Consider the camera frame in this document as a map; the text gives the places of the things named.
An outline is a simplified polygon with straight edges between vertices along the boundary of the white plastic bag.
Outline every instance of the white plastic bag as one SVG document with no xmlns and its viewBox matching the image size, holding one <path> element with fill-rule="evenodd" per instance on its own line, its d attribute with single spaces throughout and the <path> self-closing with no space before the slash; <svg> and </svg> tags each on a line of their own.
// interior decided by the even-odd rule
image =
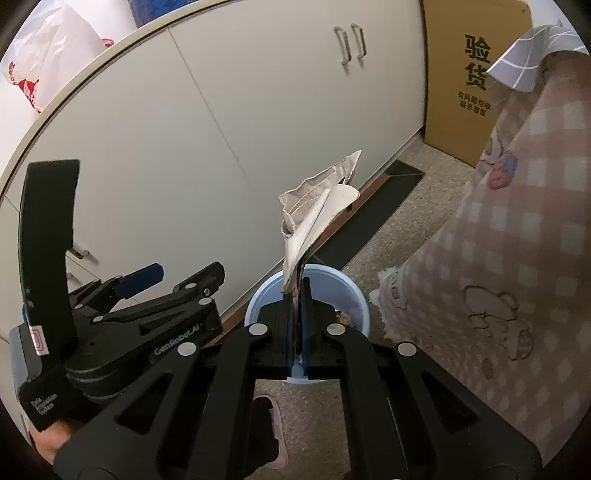
<svg viewBox="0 0 591 480">
<path fill-rule="evenodd" d="M 112 40 L 98 36 L 64 0 L 41 0 L 18 31 L 0 68 L 37 112 Z"/>
</svg>

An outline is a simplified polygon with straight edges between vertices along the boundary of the cartoon print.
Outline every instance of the cartoon print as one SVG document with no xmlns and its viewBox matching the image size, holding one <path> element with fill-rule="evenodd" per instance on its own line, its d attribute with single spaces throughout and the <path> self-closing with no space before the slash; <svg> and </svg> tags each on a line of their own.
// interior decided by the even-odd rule
<svg viewBox="0 0 591 480">
<path fill-rule="evenodd" d="M 406 263 L 402 267 L 397 268 L 387 279 L 394 299 L 394 305 L 401 310 L 406 310 L 407 299 L 404 292 L 404 271 Z"/>
<path fill-rule="evenodd" d="M 480 156 L 480 161 L 486 165 L 493 166 L 502 154 L 503 145 L 501 144 L 499 132 L 496 130 L 495 125 L 492 129 L 491 136 L 488 139 L 488 143 Z"/>
<path fill-rule="evenodd" d="M 469 310 L 470 326 L 486 338 L 503 347 L 511 360 L 523 360 L 534 349 L 534 338 L 529 327 L 518 319 L 518 304 L 507 292 L 493 293 L 484 287 L 467 286 L 463 289 L 464 302 Z"/>
<path fill-rule="evenodd" d="M 487 185 L 491 190 L 499 190 L 508 187 L 513 180 L 517 169 L 517 159 L 510 151 L 501 155 L 499 160 L 492 167 L 488 176 Z"/>
</svg>

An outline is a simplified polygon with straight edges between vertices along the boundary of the crumpled paper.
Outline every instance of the crumpled paper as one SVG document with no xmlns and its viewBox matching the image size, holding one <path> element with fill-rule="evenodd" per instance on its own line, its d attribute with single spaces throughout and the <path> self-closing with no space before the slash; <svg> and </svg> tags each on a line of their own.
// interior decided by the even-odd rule
<svg viewBox="0 0 591 480">
<path fill-rule="evenodd" d="M 359 198 L 359 191 L 349 183 L 360 155 L 361 150 L 352 153 L 279 196 L 283 213 L 281 232 L 285 238 L 284 293 L 297 290 L 314 243 L 333 220 Z"/>
</svg>

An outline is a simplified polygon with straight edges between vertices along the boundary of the fabric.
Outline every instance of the fabric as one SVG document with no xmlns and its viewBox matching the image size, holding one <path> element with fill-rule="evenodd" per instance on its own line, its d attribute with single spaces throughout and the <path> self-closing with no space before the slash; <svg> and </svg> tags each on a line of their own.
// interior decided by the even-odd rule
<svg viewBox="0 0 591 480">
<path fill-rule="evenodd" d="M 546 46 L 552 34 L 538 33 Z M 376 292 L 387 336 L 419 345 L 544 463 L 591 404 L 591 60 L 582 53 L 539 55 L 522 91 L 496 70 L 502 111 L 470 190 Z"/>
</svg>

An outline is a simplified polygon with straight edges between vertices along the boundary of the cabinet handle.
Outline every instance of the cabinet handle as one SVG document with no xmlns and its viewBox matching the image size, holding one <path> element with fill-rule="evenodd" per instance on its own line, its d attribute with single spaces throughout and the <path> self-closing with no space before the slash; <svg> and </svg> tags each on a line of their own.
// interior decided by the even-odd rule
<svg viewBox="0 0 591 480">
<path fill-rule="evenodd" d="M 347 65 L 351 61 L 351 47 L 349 46 L 349 37 L 347 37 L 347 32 L 342 27 L 335 27 L 334 28 L 337 38 L 340 40 L 339 33 L 343 34 L 343 44 L 345 45 L 345 49 L 343 51 L 343 60 L 340 62 L 341 65 Z"/>
<path fill-rule="evenodd" d="M 365 35 L 363 34 L 363 28 L 361 28 L 356 23 L 351 23 L 351 29 L 353 30 L 353 34 L 355 35 L 355 40 L 357 41 L 357 48 L 359 49 L 359 55 L 357 55 L 357 59 L 361 60 L 368 54 L 368 49 L 365 46 Z M 359 36 L 361 38 L 361 47 L 359 48 L 359 39 L 357 38 L 357 30 L 359 29 Z"/>
<path fill-rule="evenodd" d="M 72 248 L 68 250 L 72 255 L 74 255 L 78 260 L 82 260 L 83 258 L 88 257 L 90 252 L 84 248 L 81 248 L 79 245 L 74 244 Z"/>
<path fill-rule="evenodd" d="M 76 277 L 72 272 L 66 273 L 66 279 L 72 280 L 72 282 L 74 283 L 82 284 L 81 280 L 78 277 Z"/>
</svg>

